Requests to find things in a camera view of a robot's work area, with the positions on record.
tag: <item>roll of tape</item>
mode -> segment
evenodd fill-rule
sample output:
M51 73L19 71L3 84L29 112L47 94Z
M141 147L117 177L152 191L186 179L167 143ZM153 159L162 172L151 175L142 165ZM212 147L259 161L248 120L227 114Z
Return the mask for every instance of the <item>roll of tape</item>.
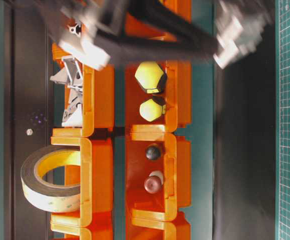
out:
M76 147L48 146L31 154L21 168L26 199L35 207L53 213L74 212L80 206L80 185L55 185L43 176L57 167L80 166Z

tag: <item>black surface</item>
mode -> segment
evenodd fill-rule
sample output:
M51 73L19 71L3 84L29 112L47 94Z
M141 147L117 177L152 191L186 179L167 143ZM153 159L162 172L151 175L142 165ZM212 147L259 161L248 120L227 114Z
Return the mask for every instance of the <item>black surface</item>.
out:
M275 236L275 37L216 71L214 240Z
M51 41L32 7L16 8L14 13L6 9L5 17L5 239L51 239L49 213L25 199L20 177L25 159L50 141L54 111L49 81ZM33 129L32 136L27 136L27 129ZM52 182L52 174L47 180Z

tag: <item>robotic arm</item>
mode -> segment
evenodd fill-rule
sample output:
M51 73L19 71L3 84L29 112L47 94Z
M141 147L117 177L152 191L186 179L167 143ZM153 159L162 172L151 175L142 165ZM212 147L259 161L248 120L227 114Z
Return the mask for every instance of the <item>robotic arm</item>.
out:
M104 0L101 4L93 0L40 0L36 4L50 26L53 40L82 63L100 70L107 64L197 62L212 58L224 68L255 51L264 26L270 22L271 1L219 1L223 13L216 20L217 37L174 14L159 0ZM124 32L127 13L174 35L177 41L127 36ZM65 19L74 19L85 30L72 34Z

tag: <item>black fabric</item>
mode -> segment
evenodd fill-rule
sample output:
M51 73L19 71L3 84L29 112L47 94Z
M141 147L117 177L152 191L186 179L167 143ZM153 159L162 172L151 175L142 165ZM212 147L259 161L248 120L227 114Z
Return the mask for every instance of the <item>black fabric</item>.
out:
M110 56L110 64L124 66L143 61L180 60L206 62L212 59L217 41L210 42L209 48L182 42L148 40L139 37L116 37L98 31L94 44L104 49Z
M129 13L160 30L173 34L178 41L209 49L214 37L174 14L158 0L132 0Z
M275 237L275 28L216 71L213 240Z

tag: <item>orange storage tray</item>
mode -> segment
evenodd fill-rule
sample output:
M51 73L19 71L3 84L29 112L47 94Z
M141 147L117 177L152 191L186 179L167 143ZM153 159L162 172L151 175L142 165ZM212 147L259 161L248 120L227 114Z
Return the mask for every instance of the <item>orange storage tray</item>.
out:
M61 68L64 67L61 58L69 54L56 44L53 44L53 60ZM54 128L55 137L89 137L94 129L109 129L115 124L115 70L108 66L96 71L82 65L83 72L83 126ZM67 107L69 92L66 89L65 107Z
M126 240L190 240L190 224L183 212L172 222L131 218L126 214Z
M64 240L112 240L113 226L110 214L95 214L88 227L76 227L51 223L51 230L64 233Z
M159 144L164 149L156 161L146 158L146 148ZM190 142L169 133L130 133L126 136L126 208L133 218L169 222L179 208L191 204ZM164 184L160 192L148 193L144 180L161 171Z
M52 224L86 227L93 214L111 212L113 209L113 149L107 140L89 140L83 137L51 137L51 144L79 146L80 169L65 168L65 184L80 180L80 209L76 212L53 213Z
M188 21L191 19L190 0L163 0L161 2ZM139 37L173 40L173 36L166 33L159 34L132 17L127 18L126 32ZM143 92L135 79L137 65L126 68L126 128L129 132L172 133L177 128L184 128L191 123L191 64L179 61L159 63L164 66L168 76L166 89L163 94L159 94L165 98L166 114L153 122L144 120L139 114L140 104L150 99L151 95Z

